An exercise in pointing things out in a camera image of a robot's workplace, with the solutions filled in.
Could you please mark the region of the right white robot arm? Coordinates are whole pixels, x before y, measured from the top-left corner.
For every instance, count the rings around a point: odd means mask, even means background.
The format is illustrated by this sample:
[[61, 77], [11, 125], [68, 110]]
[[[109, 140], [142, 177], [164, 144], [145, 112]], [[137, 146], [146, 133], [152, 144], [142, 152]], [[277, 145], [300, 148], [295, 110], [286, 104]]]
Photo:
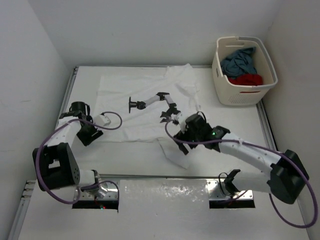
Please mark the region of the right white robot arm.
[[180, 131], [173, 136], [178, 148], [187, 155], [190, 149], [203, 145], [209, 150], [235, 157], [255, 167], [262, 175], [249, 180], [239, 169], [232, 170], [224, 179], [224, 187], [230, 194], [240, 191], [248, 183], [251, 189], [273, 194], [278, 200], [293, 204], [309, 180], [309, 175], [298, 154], [292, 150], [272, 151], [268, 148], [243, 141], [239, 136], [222, 126], [210, 126], [198, 113], [173, 118]]

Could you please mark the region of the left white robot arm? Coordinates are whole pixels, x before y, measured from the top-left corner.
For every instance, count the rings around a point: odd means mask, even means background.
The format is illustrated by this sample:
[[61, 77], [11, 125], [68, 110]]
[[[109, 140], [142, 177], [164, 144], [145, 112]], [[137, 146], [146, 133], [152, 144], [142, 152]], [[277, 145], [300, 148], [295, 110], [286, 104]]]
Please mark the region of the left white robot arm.
[[78, 185], [81, 182], [81, 171], [72, 153], [71, 146], [78, 138], [86, 147], [103, 135], [93, 123], [90, 106], [84, 102], [73, 102], [68, 112], [63, 112], [58, 119], [61, 127], [74, 120], [55, 133], [44, 144], [39, 156], [39, 171], [43, 182], [49, 190]]

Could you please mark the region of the white printed t shirt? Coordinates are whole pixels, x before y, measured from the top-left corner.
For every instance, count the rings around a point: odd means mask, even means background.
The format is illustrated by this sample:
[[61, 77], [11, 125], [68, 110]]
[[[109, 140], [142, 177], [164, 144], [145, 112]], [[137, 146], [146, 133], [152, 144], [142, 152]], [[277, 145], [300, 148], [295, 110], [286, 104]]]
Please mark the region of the white printed t shirt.
[[200, 111], [199, 85], [191, 65], [167, 67], [164, 75], [103, 75], [97, 90], [94, 113], [118, 113], [122, 126], [99, 138], [101, 142], [158, 141], [165, 157], [188, 169], [194, 154], [184, 155], [165, 132], [165, 122], [183, 113]]

